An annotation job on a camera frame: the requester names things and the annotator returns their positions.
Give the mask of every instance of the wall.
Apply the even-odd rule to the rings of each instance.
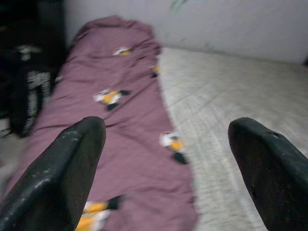
[[[87,21],[121,15],[152,24],[173,47],[302,63],[308,0],[66,0],[67,41]]]

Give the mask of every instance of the mattress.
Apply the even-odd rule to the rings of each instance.
[[[193,168],[196,231],[266,230],[230,150],[228,126],[251,117],[308,156],[308,70],[164,48],[160,85]]]

